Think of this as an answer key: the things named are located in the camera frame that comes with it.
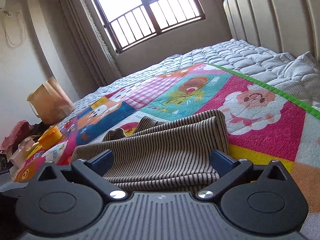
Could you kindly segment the yellow plastic bowl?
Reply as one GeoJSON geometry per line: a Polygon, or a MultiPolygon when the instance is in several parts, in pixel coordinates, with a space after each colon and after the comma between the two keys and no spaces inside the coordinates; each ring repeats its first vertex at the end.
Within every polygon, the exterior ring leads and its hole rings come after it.
{"type": "Polygon", "coordinates": [[[38,139],[39,144],[44,150],[48,150],[55,146],[62,138],[62,133],[59,128],[55,126],[50,126],[43,135],[38,139]]]}

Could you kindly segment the beige pleated curtain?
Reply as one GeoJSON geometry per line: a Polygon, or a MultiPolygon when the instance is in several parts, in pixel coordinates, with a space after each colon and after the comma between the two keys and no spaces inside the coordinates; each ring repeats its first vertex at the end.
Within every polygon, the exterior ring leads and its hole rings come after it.
{"type": "Polygon", "coordinates": [[[86,0],[60,0],[69,37],[85,73],[98,86],[122,78],[86,0]]]}

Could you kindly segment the brown paper bag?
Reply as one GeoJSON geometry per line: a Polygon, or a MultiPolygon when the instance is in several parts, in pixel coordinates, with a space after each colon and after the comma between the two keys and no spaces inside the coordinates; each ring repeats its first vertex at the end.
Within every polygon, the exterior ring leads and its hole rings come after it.
{"type": "Polygon", "coordinates": [[[60,122],[75,110],[75,105],[53,76],[30,93],[26,100],[46,125],[60,122]]]}

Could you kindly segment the colourful patchwork play mat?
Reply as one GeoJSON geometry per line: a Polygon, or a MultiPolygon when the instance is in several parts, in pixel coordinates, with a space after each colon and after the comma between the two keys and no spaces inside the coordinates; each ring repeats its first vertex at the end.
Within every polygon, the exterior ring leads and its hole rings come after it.
{"type": "Polygon", "coordinates": [[[103,176],[125,189],[198,187],[218,178],[203,155],[216,146],[254,164],[281,161],[308,202],[301,232],[319,239],[319,111],[296,96],[304,89],[296,79],[265,82],[204,63],[121,84],[59,124],[61,140],[35,148],[14,181],[46,162],[68,165],[111,145],[125,151],[103,176]]]}

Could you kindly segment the brown framed barred window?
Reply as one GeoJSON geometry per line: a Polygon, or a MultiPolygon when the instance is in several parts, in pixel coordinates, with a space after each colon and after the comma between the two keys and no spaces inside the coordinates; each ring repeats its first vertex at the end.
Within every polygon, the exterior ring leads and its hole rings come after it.
{"type": "Polygon", "coordinates": [[[199,0],[93,0],[116,53],[205,19],[199,0]]]}

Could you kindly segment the beige striped knit garment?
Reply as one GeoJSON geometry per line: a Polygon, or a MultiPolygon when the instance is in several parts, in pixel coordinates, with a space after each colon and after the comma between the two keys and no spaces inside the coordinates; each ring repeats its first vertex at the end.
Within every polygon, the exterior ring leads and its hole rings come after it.
{"type": "Polygon", "coordinates": [[[71,161],[89,160],[105,150],[114,153],[114,163],[103,178],[126,192],[195,193],[220,177],[210,154],[228,153],[225,116],[217,109],[171,122],[145,116],[130,136],[118,128],[101,142],[77,146],[71,161]]]}

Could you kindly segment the beige padded headboard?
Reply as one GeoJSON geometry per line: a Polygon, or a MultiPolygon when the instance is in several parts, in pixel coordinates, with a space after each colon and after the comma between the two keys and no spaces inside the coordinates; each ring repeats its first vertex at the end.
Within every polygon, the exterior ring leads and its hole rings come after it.
{"type": "Polygon", "coordinates": [[[319,59],[319,0],[224,0],[232,37],[319,59]]]}

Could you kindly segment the pile of red clothes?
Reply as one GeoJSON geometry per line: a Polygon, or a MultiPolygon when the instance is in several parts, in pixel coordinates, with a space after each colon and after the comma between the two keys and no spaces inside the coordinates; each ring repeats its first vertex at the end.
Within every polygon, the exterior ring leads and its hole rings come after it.
{"type": "Polygon", "coordinates": [[[13,166],[22,167],[32,146],[47,128],[43,122],[34,125],[30,125],[27,120],[18,122],[11,133],[3,139],[1,153],[7,156],[8,162],[13,166]]]}

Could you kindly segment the grey quilted mattress cover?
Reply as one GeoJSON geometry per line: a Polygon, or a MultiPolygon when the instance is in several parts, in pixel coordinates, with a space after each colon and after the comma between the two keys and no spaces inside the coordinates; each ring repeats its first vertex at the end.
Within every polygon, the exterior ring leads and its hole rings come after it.
{"type": "Polygon", "coordinates": [[[294,57],[289,52],[276,53],[257,47],[244,40],[231,39],[213,46],[194,49],[186,54],[175,54],[158,64],[122,77],[110,85],[75,102],[75,110],[57,126],[62,128],[100,96],[128,85],[134,85],[154,76],[173,72],[197,63],[210,63],[231,69],[260,80],[297,98],[300,107],[319,117],[319,62],[309,52],[294,57]]]}

